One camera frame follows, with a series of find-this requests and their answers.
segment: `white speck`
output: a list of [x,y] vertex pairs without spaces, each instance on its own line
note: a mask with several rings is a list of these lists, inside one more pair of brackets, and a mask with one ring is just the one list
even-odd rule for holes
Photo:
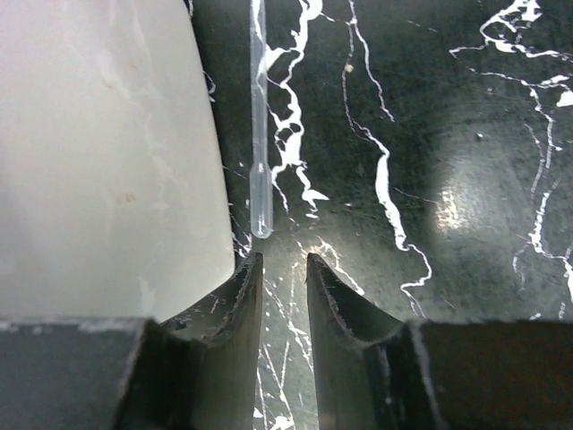
[[573,106],[573,91],[571,90],[561,93],[561,97],[557,102],[558,108],[564,108],[566,106]]
[[292,418],[286,418],[279,415],[275,418],[275,425],[270,430],[287,430],[295,426],[295,421]]
[[559,317],[560,320],[562,320],[565,317],[565,303],[561,302],[561,305],[559,306],[559,313],[557,315]]
[[218,298],[215,299],[215,302],[213,303],[213,306],[211,307],[210,313],[213,314],[215,312],[215,309],[217,309],[217,305],[218,305]]

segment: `black countertop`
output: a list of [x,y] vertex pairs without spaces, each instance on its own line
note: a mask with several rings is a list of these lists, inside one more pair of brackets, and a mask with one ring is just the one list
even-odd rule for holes
[[317,428],[309,252],[401,320],[572,319],[569,0],[266,3],[266,241],[248,224],[249,1],[194,0],[192,18],[237,256],[265,255],[255,428]]

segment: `white plastic object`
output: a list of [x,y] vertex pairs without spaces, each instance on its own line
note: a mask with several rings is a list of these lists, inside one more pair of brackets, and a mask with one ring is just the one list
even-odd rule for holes
[[233,269],[184,2],[0,2],[0,316],[165,320]]

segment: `white marble vein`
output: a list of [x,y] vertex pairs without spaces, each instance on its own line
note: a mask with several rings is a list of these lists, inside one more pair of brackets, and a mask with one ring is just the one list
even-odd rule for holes
[[[276,322],[284,322],[288,332],[292,336],[291,339],[294,340],[294,344],[298,347],[298,350],[302,354],[304,362],[308,365],[308,372],[312,372],[312,346],[311,337],[306,329],[303,329],[297,325],[295,320],[295,312],[298,313],[299,308],[296,304],[296,300],[300,297],[299,286],[304,284],[304,262],[295,262],[291,266],[289,276],[287,279],[278,278],[278,283],[271,281],[267,278],[263,280],[263,287],[267,293],[267,297],[272,306],[273,312],[277,312],[280,317]],[[287,302],[283,301],[280,296],[281,289],[288,288],[288,299]],[[270,318],[270,312],[265,313],[267,318]],[[267,385],[266,383],[261,387],[260,395],[263,394],[270,396],[270,392],[274,392],[278,395],[278,400],[282,406],[278,409],[282,410],[282,415],[276,415],[278,413],[277,408],[273,408],[275,413],[274,424],[271,423],[271,419],[268,419],[264,426],[265,430],[269,428],[275,428],[280,430],[286,430],[288,428],[295,428],[295,418],[293,411],[290,406],[290,399],[285,394],[285,385],[287,383],[288,368],[291,362],[290,356],[294,354],[291,348],[291,341],[286,340],[284,347],[282,347],[282,355],[274,354],[273,357],[281,357],[280,367],[275,367],[274,362],[271,359],[271,354],[269,348],[278,350],[281,348],[280,343],[276,342],[274,338],[271,344],[263,344],[260,349],[261,360],[259,363],[260,369],[267,369],[270,372],[272,385]],[[266,414],[265,408],[263,406],[263,414]]]
[[229,212],[229,216],[231,217],[231,221],[235,224],[236,228],[240,230],[241,236],[243,239],[239,239],[235,233],[233,233],[233,245],[235,252],[241,256],[241,258],[247,258],[249,253],[252,250],[252,234],[249,232],[245,232],[241,227],[241,224],[236,220],[235,216]]
[[[521,55],[525,58],[538,58],[541,56],[548,56],[560,60],[561,62],[566,62],[573,64],[573,56],[569,53],[561,53],[553,49],[537,50],[535,47],[526,47],[521,44],[522,32],[532,28],[534,23],[543,16],[543,10],[536,0],[515,0],[510,6],[505,9],[500,10],[495,13],[490,19],[488,19],[479,29],[480,34],[483,38],[483,44],[478,47],[456,47],[451,49],[449,52],[458,59],[458,56],[464,51],[468,50],[484,50],[487,47],[493,46],[495,49],[503,54],[515,54]],[[515,38],[510,40],[506,33],[499,31],[499,28],[494,27],[494,25],[500,25],[505,30],[512,33]],[[551,203],[550,197],[552,196],[555,189],[559,186],[559,179],[554,180],[552,183],[548,181],[542,181],[542,178],[550,177],[550,170],[552,167],[552,158],[557,156],[562,148],[555,144],[553,130],[555,127],[555,119],[552,116],[552,110],[548,111],[547,108],[543,106],[540,98],[540,91],[560,88],[562,93],[560,95],[560,100],[555,105],[556,108],[565,108],[573,105],[573,92],[567,85],[569,83],[569,76],[564,76],[557,74],[548,79],[542,80],[540,82],[528,82],[526,79],[510,76],[505,73],[497,72],[478,72],[474,67],[466,66],[473,73],[479,73],[482,76],[495,76],[506,81],[517,82],[520,85],[528,89],[529,96],[535,102],[534,111],[541,116],[545,121],[545,136],[543,138],[544,142],[540,140],[535,135],[534,129],[531,125],[525,124],[527,131],[531,135],[534,141],[535,147],[539,152],[539,164],[538,169],[533,179],[531,185],[531,201],[539,200],[537,209],[535,210],[535,221],[532,230],[527,234],[529,239],[526,239],[525,244],[514,254],[512,267],[516,274],[521,278],[522,288],[526,283],[525,274],[519,269],[518,261],[530,246],[533,247],[537,254],[551,260],[562,261],[564,266],[564,278],[567,279],[567,287],[569,290],[569,298],[571,303],[573,303],[573,268],[569,263],[569,257],[571,254],[571,246],[565,251],[564,254],[555,255],[552,254],[548,247],[548,244],[544,245],[543,237],[543,223],[545,220],[546,212],[548,211]],[[559,318],[562,318],[565,313],[565,304],[562,303],[559,311]],[[541,314],[536,314],[531,317],[531,319],[536,319],[541,317]]]
[[417,27],[418,29],[426,29],[428,31],[431,31],[432,33],[437,33],[438,31],[432,27],[423,27],[422,24],[418,24],[417,22],[414,22],[412,20],[408,20],[407,21],[408,24],[412,24],[415,27]]
[[259,398],[261,400],[262,414],[259,412],[259,410],[257,408],[255,408],[254,412],[253,412],[253,417],[258,417],[258,415],[262,415],[262,423],[264,424],[265,430],[268,430],[269,429],[269,421],[267,419],[267,404],[265,402],[265,395],[264,395],[264,392],[262,390],[261,370],[259,367],[257,367],[257,388],[259,389]]
[[[299,17],[299,24],[300,29],[299,31],[292,30],[293,39],[295,45],[289,48],[283,47],[276,47],[271,48],[267,46],[267,52],[265,55],[265,61],[267,67],[270,69],[275,62],[282,57],[283,55],[296,53],[296,56],[288,65],[288,74],[285,79],[281,82],[273,82],[270,81],[272,84],[277,85],[281,90],[285,90],[290,100],[287,103],[287,108],[289,114],[287,114],[286,118],[281,118],[279,114],[277,114],[272,107],[269,108],[269,112],[271,117],[274,120],[275,126],[277,127],[277,131],[275,132],[275,144],[278,148],[278,153],[280,155],[281,163],[278,166],[273,167],[272,173],[272,182],[273,185],[277,188],[280,196],[282,198],[283,207],[285,211],[288,212],[288,201],[287,196],[281,190],[280,186],[278,185],[277,179],[278,176],[284,172],[287,168],[294,168],[296,175],[301,181],[303,185],[303,192],[301,194],[301,198],[308,203],[310,207],[310,213],[315,214],[318,211],[316,206],[316,201],[320,200],[328,200],[325,194],[320,193],[317,190],[312,188],[312,184],[308,176],[306,175],[307,165],[301,159],[301,147],[303,145],[303,137],[304,137],[304,124],[302,120],[302,108],[298,101],[298,96],[296,95],[293,88],[290,86],[290,81],[293,77],[295,67],[304,60],[304,51],[306,49],[306,45],[308,43],[308,26],[309,22],[317,19],[321,16],[322,12],[322,1],[321,0],[309,0],[308,2],[304,0],[299,0],[301,6],[301,15]],[[282,132],[289,131],[289,136],[286,138],[285,141],[281,141],[279,136]]]
[[373,84],[377,92],[379,108],[382,113],[381,118],[382,119],[388,118],[388,120],[392,122],[394,121],[394,116],[390,113],[389,109],[386,107],[386,103],[383,97],[382,86],[380,82],[377,81],[372,74],[372,69],[370,67],[370,47],[368,46],[368,43],[366,42],[362,33],[360,32],[360,28],[358,25],[358,18],[356,16],[354,0],[348,0],[348,5],[350,6],[350,11],[352,13],[351,19],[346,22],[346,26],[348,27],[348,45],[350,47],[350,50],[348,52],[346,64],[342,70],[342,76],[341,76],[346,118],[356,136],[358,136],[360,139],[376,144],[376,146],[378,146],[378,148],[382,153],[380,159],[378,160],[378,167],[376,170],[375,189],[376,189],[376,195],[378,196],[378,201],[384,207],[386,218],[394,230],[394,244],[396,245],[396,248],[402,252],[412,251],[418,254],[422,258],[424,267],[426,269],[425,275],[423,275],[421,278],[417,280],[402,284],[400,286],[400,289],[410,300],[412,311],[415,314],[425,317],[420,302],[414,297],[410,289],[422,287],[425,285],[426,281],[428,281],[432,277],[432,266],[428,262],[428,258],[423,251],[421,251],[416,245],[407,242],[406,231],[404,230],[404,226],[402,226],[400,212],[396,204],[394,204],[394,202],[390,198],[389,195],[390,178],[388,169],[390,152],[388,148],[386,148],[384,144],[372,134],[371,130],[368,127],[359,124],[356,120],[352,118],[352,113],[350,112],[350,107],[348,106],[348,91],[346,88],[346,79],[348,75],[347,66],[351,65],[351,63],[354,60],[355,38],[357,38],[364,50],[363,66],[366,70],[366,73],[371,83]]
[[316,236],[316,238],[319,239],[321,244],[316,245],[316,246],[311,246],[308,249],[304,248],[303,244],[301,244],[299,241],[296,241],[296,243],[298,244],[298,247],[301,250],[301,256],[303,258],[305,258],[305,256],[308,253],[320,255],[329,264],[329,267],[331,269],[333,269],[334,271],[337,271],[339,274],[342,275],[342,278],[343,278],[342,280],[346,284],[350,284],[350,287],[352,287],[352,289],[357,294],[359,294],[360,296],[363,296],[365,294],[364,289],[362,287],[360,287],[360,285],[358,285],[358,282],[356,282],[356,280],[352,276],[350,276],[350,274],[347,271],[345,271],[342,268],[342,266],[340,265],[340,255],[338,254],[338,252],[334,248],[334,246],[325,242],[322,239],[322,237],[320,237],[320,236]]

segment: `plastic pipette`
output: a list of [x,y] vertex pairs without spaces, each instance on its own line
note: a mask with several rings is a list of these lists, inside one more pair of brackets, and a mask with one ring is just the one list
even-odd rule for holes
[[251,0],[252,167],[251,231],[261,239],[273,230],[272,182],[267,135],[267,24],[264,0]]

